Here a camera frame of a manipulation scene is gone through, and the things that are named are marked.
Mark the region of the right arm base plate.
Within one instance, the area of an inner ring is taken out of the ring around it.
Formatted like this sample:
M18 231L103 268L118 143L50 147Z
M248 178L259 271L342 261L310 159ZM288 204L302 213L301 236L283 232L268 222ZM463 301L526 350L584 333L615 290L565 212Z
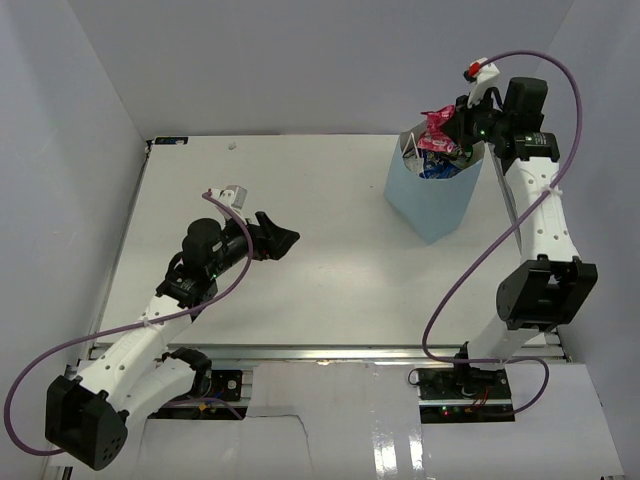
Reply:
M485 371L473 367L415 368L408 374L422 400L510 400L505 370Z

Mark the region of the blue chips bag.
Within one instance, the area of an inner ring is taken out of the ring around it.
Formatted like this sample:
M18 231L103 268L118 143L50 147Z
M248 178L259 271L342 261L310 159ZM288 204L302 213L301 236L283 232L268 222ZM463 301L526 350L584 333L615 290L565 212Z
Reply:
M456 165L457 159L444 152L420 150L421 166L418 175L423 179L448 179L459 174L462 169Z

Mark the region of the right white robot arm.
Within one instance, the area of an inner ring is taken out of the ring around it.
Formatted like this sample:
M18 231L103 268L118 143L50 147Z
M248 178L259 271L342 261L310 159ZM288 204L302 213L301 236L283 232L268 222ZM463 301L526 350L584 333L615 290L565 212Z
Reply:
M496 291L496 314L457 353L451 384L472 399L504 384L504 364L529 340L570 323L598 273L581 260L570 237L557 177L556 138L542 131L545 81L514 77L501 97L494 81L477 79L457 99L443 132L457 145L487 145L520 252L519 266Z

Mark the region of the pink candy packet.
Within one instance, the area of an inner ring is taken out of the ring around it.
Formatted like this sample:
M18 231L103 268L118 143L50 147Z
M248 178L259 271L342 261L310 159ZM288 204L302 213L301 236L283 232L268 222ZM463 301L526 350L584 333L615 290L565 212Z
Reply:
M439 110L424 111L425 131L419 136L417 147L439 153L452 153L456 149L455 142L446 135L442 127L455 113L453 105L447 105Z

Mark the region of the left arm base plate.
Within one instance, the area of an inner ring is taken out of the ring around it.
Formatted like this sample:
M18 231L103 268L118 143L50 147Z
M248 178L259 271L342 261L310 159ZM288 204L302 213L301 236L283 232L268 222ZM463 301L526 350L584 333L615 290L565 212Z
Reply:
M169 405L177 405L186 401L210 402L212 398L226 402L236 402L241 399L243 372L237 369L214 369L207 380L200 382L199 388L172 399Z

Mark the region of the purple M&M's packet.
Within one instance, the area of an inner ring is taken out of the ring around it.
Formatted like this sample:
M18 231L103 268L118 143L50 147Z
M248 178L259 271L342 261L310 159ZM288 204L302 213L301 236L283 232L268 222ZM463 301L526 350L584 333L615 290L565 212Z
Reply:
M453 152L452 157L457 162L468 163L473 157L474 149L472 146L458 146Z

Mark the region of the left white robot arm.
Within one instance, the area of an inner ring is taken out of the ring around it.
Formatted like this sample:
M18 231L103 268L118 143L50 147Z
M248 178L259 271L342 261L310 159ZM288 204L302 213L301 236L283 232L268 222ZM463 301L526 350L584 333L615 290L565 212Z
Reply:
M217 279L245 258L279 260L299 233L277 226L264 212L255 223L233 219L192 222L181 250L141 315L145 325L124 333L99 359L48 387L45 437L94 471L120 453L129 428L174 398L205 396L211 361L203 353L166 347L198 317L198 307L217 294Z

